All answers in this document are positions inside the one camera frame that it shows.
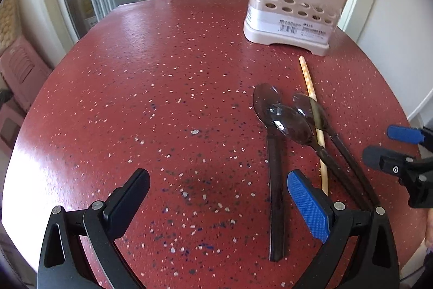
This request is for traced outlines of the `person's right hand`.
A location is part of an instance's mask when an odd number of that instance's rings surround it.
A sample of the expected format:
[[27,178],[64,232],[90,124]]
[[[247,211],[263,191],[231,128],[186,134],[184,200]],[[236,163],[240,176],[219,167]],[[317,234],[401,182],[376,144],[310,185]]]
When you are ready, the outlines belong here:
[[425,234],[425,245],[431,249],[433,247],[433,209],[430,208],[427,212],[427,227]]

